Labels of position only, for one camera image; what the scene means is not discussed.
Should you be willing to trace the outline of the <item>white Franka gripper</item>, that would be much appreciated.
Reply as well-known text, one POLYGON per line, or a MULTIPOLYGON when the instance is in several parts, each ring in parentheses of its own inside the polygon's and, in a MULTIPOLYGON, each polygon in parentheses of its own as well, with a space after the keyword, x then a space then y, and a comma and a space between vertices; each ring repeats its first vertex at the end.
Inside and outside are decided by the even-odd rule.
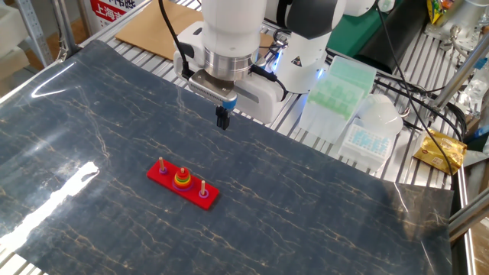
POLYGON ((224 57, 203 44, 202 21, 187 27, 178 36, 182 50, 173 55, 173 68, 190 91, 213 102, 216 125, 226 130, 228 110, 237 109, 265 124, 271 123, 283 106, 280 84, 251 72, 258 52, 243 57, 224 57))

